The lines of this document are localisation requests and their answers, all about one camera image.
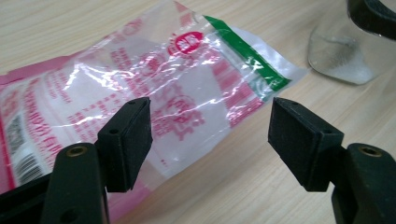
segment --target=black object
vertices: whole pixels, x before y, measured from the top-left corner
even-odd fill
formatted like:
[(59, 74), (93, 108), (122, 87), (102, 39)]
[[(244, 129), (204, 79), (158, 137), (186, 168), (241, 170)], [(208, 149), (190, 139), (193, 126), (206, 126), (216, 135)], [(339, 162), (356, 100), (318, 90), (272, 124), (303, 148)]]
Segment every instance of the black object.
[(379, 0), (347, 0), (347, 10), (362, 30), (396, 40), (396, 13)]
[(396, 223), (396, 162), (364, 144), (341, 146), (344, 134), (304, 106), (275, 98), (268, 142), (307, 191), (334, 183), (337, 223)]
[(0, 223), (108, 223), (106, 189), (132, 189), (151, 148), (149, 103), (128, 102), (95, 144), (64, 148), (51, 174), (0, 195)]

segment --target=wood grain surface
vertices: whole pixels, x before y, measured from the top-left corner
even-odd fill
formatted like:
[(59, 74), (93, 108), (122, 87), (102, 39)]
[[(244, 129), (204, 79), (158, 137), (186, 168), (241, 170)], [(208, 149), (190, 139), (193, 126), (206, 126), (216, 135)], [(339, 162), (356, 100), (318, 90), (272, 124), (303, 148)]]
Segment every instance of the wood grain surface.
[[(308, 67), (310, 32), (332, 1), (180, 0), (201, 14), (260, 36), (285, 58)], [(72, 54), (121, 28), (154, 0), (2, 0), (0, 74)], [(280, 94), (361, 142), (396, 157), (396, 76), (363, 86), (314, 71)], [(304, 191), (267, 143), (271, 105), (263, 107), (204, 158), (156, 189), (118, 223), (334, 223), (332, 187)]]

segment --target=pink printed packaging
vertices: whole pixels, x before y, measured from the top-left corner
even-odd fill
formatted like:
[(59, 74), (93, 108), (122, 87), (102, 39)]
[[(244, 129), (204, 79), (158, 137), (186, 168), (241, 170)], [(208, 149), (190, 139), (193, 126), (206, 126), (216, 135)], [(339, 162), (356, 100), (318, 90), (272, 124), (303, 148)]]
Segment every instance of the pink printed packaging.
[(0, 77), (0, 192), (50, 173), (59, 150), (93, 143), (149, 96), (152, 149), (134, 189), (108, 195), (115, 220), (305, 73), (257, 36), (162, 1), (89, 49)]

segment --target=plastic bag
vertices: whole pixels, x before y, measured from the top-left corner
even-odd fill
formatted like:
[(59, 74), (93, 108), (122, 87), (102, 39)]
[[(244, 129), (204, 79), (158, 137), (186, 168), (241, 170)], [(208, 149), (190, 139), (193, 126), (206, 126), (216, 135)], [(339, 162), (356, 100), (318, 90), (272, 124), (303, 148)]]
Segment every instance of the plastic bag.
[(49, 173), (59, 150), (93, 143), (125, 102), (149, 96), (152, 149), (134, 189), (108, 195), (112, 220), (131, 210), (306, 73), (235, 31), (163, 1), (89, 49), (2, 77), (0, 192)]

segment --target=plastic wrapper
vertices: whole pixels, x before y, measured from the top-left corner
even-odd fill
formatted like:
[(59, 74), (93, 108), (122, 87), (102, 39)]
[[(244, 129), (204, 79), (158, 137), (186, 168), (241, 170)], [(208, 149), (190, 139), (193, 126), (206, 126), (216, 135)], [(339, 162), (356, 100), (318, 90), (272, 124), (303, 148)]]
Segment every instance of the plastic wrapper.
[(49, 173), (59, 150), (93, 143), (149, 96), (152, 149), (134, 189), (108, 195), (114, 220), (305, 73), (258, 37), (162, 1), (89, 49), (0, 78), (0, 191)]

